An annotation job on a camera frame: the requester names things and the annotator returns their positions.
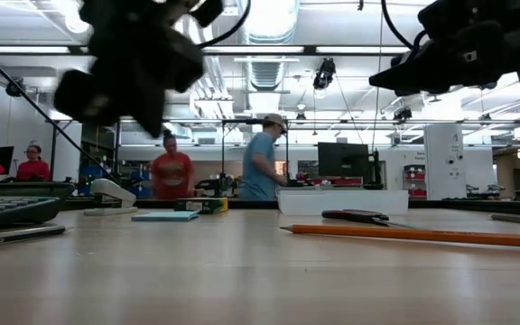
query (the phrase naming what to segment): table surface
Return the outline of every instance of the table surface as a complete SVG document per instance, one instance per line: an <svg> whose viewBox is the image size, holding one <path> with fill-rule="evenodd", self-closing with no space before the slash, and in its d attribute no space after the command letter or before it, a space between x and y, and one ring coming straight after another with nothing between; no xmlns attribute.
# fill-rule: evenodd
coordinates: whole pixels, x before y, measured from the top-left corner
<svg viewBox="0 0 520 325"><path fill-rule="evenodd" d="M391 220L520 233L474 212ZM520 247L293 235L278 227L346 222L277 210L55 222L73 229L0 246L0 325L520 324Z"/></svg>

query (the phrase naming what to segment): person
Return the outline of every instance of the person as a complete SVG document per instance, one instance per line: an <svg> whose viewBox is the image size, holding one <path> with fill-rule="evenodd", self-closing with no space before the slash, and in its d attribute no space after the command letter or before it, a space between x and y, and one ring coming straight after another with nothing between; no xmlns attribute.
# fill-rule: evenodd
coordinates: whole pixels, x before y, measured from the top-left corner
<svg viewBox="0 0 520 325"><path fill-rule="evenodd" d="M178 152L176 137L170 130L163 132L166 153L152 163L152 183L159 200L175 200L194 196L194 166L190 157Z"/></svg>
<svg viewBox="0 0 520 325"><path fill-rule="evenodd" d="M30 144L25 150L27 162L22 162L17 168L15 179L18 181L50 181L50 166L42 160L42 148Z"/></svg>
<svg viewBox="0 0 520 325"><path fill-rule="evenodd" d="M274 200L276 186L286 186L286 178L274 166L274 142L285 133L281 116L269 114L262 121L262 132L252 138L244 152L238 192L241 200Z"/></svg>

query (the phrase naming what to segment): small green box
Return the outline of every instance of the small green box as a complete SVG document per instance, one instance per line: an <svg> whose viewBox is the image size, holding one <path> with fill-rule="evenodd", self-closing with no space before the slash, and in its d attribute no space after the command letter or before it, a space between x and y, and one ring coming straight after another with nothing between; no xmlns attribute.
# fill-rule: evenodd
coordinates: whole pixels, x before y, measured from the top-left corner
<svg viewBox="0 0 520 325"><path fill-rule="evenodd" d="M175 211L199 211L200 214L217 214L228 211L228 198L177 199Z"/></svg>

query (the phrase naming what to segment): baseball cap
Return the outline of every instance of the baseball cap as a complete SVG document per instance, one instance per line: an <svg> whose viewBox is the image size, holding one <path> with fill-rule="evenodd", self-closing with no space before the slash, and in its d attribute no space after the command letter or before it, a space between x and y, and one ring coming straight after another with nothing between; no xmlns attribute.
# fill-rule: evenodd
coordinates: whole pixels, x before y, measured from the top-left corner
<svg viewBox="0 0 520 325"><path fill-rule="evenodd" d="M279 126L281 126L283 135L285 135L286 132L288 132L286 130L286 124L284 123L284 120L282 119L282 117L280 115L278 115L278 114L268 114L267 116L264 117L264 120L265 121L274 122L274 123L278 124Z"/></svg>

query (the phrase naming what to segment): red shirt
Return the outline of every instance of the red shirt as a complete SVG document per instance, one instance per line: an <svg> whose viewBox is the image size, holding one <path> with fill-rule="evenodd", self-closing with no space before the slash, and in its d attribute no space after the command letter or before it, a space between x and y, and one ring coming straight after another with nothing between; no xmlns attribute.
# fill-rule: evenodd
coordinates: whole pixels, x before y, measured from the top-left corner
<svg viewBox="0 0 520 325"><path fill-rule="evenodd" d="M28 181L32 175L43 178L44 181L50 180L50 166L44 161L22 162L17 168L15 178L20 181Z"/></svg>
<svg viewBox="0 0 520 325"><path fill-rule="evenodd" d="M175 200L193 197L190 177L194 166L185 153L174 156L165 153L152 163L152 182L155 195L160 200Z"/></svg>

